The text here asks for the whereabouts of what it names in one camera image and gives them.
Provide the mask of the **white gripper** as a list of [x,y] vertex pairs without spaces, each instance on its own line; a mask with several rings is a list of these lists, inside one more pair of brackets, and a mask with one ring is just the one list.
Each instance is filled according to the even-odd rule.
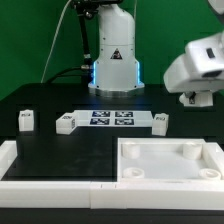
[[190,60],[186,54],[180,55],[164,74],[164,84],[169,93],[216,92],[224,90],[224,71],[215,70],[217,77],[204,77],[193,73]]

